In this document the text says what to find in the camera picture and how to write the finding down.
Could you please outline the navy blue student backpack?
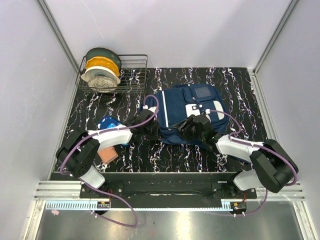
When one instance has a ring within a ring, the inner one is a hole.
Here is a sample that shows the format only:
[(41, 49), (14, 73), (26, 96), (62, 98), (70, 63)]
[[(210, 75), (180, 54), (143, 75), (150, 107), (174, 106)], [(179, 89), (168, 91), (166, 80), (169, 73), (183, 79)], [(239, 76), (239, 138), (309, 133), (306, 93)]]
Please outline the navy blue student backpack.
[[(144, 105), (158, 107), (156, 119), (161, 132), (159, 141), (169, 145), (192, 145), (206, 149), (200, 142), (184, 140), (179, 131), (173, 128), (191, 115), (204, 115), (221, 134), (226, 131), (230, 119), (219, 91), (210, 84), (176, 85), (154, 96), (146, 96), (140, 108)], [(209, 115), (205, 114), (206, 109), (211, 110)]]

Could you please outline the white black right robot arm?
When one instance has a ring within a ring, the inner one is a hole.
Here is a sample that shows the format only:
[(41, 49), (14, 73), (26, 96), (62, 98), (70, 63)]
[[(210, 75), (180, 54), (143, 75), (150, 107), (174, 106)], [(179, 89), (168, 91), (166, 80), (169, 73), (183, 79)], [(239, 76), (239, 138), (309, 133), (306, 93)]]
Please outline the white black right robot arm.
[(204, 115), (192, 114), (173, 127), (189, 143), (197, 141), (209, 151), (217, 150), (222, 155), (251, 163), (251, 170), (237, 173), (227, 185), (228, 195), (232, 198), (239, 198), (246, 190), (256, 188), (278, 193), (298, 180), (297, 166), (273, 139), (254, 142), (221, 134)]

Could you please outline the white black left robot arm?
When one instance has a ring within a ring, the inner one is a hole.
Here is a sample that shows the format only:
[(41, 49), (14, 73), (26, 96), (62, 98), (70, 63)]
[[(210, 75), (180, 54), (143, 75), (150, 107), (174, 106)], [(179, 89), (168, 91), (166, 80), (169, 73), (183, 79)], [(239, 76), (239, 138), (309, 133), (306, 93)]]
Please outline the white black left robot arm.
[(97, 198), (103, 198), (108, 193), (106, 179), (93, 166), (96, 155), (109, 147), (126, 145), (132, 138), (152, 126), (158, 109), (144, 109), (125, 125), (118, 124), (102, 130), (74, 130), (67, 141), (56, 152), (56, 158), (61, 163), (60, 173), (72, 175), (89, 184), (90, 192)]

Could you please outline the blue patterned pencil case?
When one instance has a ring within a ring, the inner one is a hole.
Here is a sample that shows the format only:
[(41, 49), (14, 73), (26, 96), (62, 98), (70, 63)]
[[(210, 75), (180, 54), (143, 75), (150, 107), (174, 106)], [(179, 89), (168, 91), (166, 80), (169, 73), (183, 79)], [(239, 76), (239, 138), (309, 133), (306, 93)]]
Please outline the blue patterned pencil case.
[[(97, 127), (98, 127), (98, 130), (102, 131), (106, 129), (125, 128), (126, 126), (111, 116), (105, 116), (98, 123)], [(106, 133), (103, 133), (98, 137), (102, 138), (103, 144), (108, 144), (110, 146), (116, 146), (116, 145), (127, 146), (131, 140), (132, 133), (129, 129), (115, 130), (115, 131), (108, 131)]]

